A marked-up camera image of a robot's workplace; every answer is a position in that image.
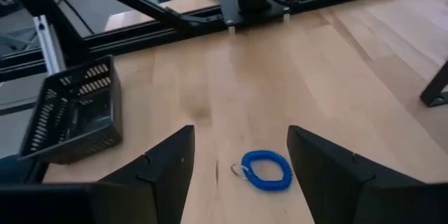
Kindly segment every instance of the black metal frame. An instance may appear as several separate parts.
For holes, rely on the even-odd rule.
[[[442,92],[448,84],[448,61],[442,66],[432,81],[421,93],[420,99],[429,106],[439,106],[448,103],[448,92]]]

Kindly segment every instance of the blue coil keychain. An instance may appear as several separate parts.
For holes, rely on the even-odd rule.
[[[262,180],[255,174],[255,172],[253,172],[251,167],[251,162],[256,160],[269,160],[277,163],[283,172],[283,178],[281,180],[276,181]],[[277,154],[271,150],[255,150],[248,152],[243,156],[241,160],[241,168],[243,169],[246,178],[241,177],[235,171],[234,168],[235,165],[236,164],[233,164],[230,168],[233,174],[235,174],[241,179],[251,182],[256,188],[260,190],[265,191],[285,190],[291,185],[291,181],[293,180],[293,173],[286,159],[280,154]]]

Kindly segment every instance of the black plastic basket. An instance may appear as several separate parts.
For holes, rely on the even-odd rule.
[[[121,141],[120,81],[108,56],[45,79],[20,157],[70,164]]]

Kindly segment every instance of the wood grain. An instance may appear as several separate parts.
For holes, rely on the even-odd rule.
[[[45,182],[96,181],[190,123],[195,168],[182,223],[313,223],[295,179],[272,194],[230,172],[247,151],[287,157],[289,125],[422,181],[448,181],[448,106],[418,99],[448,55],[446,2],[360,0],[117,57],[122,145],[52,164]]]

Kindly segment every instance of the wooden tabletop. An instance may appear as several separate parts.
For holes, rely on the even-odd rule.
[[[123,143],[52,164],[45,182],[96,181],[187,124],[196,153],[185,224],[313,223],[296,179],[266,193],[230,172],[247,151],[288,157],[289,125],[416,179],[448,181],[448,106],[418,98],[447,59],[447,16],[447,0],[360,0],[116,57]]]

